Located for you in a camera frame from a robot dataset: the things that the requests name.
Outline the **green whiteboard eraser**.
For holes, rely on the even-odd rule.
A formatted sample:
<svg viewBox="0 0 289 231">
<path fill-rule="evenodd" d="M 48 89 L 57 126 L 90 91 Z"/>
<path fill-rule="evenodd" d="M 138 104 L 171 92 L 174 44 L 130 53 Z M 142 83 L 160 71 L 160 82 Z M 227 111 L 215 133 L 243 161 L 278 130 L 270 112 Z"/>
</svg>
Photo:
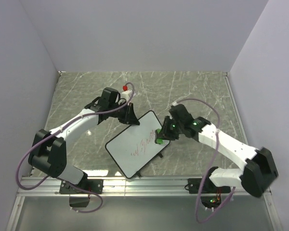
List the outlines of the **green whiteboard eraser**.
<svg viewBox="0 0 289 231">
<path fill-rule="evenodd" d="M 159 135 L 160 132 L 161 132 L 160 128 L 155 130 L 155 143 L 156 144 L 163 144 L 164 143 L 163 139 Z"/>
</svg>

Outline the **small black-framed whiteboard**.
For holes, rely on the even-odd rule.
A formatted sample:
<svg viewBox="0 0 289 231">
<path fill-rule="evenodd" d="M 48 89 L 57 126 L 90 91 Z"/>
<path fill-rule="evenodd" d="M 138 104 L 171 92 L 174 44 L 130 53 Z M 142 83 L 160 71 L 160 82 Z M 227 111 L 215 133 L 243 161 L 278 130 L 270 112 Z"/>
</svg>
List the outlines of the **small black-framed whiteboard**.
<svg viewBox="0 0 289 231">
<path fill-rule="evenodd" d="M 155 143 L 155 131 L 162 125 L 154 111 L 150 110 L 139 118 L 139 125 L 128 126 L 105 144 L 105 149 L 123 175 L 130 179 L 170 143 Z"/>
</svg>

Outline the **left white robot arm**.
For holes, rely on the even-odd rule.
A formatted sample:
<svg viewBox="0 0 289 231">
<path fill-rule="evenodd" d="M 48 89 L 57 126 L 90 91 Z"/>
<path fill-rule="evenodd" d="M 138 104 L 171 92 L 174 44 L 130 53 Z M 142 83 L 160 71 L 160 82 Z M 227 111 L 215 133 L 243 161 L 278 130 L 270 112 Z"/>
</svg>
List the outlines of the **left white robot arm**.
<svg viewBox="0 0 289 231">
<path fill-rule="evenodd" d="M 80 113 L 49 131 L 41 129 L 35 135 L 28 163 L 48 177 L 65 181 L 76 193 L 91 189 L 88 175 L 67 163 L 67 146 L 84 132 L 108 118 L 116 118 L 125 125 L 139 125 L 131 100 L 134 89 L 123 86 L 123 92 L 106 87 L 101 96 L 84 106 Z"/>
</svg>

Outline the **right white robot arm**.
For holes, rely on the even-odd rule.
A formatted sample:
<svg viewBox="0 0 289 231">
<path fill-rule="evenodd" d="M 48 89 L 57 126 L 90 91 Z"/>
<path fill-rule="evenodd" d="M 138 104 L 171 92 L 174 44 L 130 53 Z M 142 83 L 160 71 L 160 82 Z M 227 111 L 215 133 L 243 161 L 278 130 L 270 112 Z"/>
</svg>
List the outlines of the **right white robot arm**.
<svg viewBox="0 0 289 231">
<path fill-rule="evenodd" d="M 185 135 L 199 143 L 214 148 L 230 159 L 237 168 L 210 167 L 203 180 L 203 187 L 214 192 L 219 187 L 243 187 L 251 196 L 260 198 L 278 178 L 277 167 L 270 150 L 257 149 L 244 144 L 203 117 L 194 118 L 182 104 L 172 106 L 170 115 L 156 130 L 156 143 L 174 141 Z"/>
</svg>

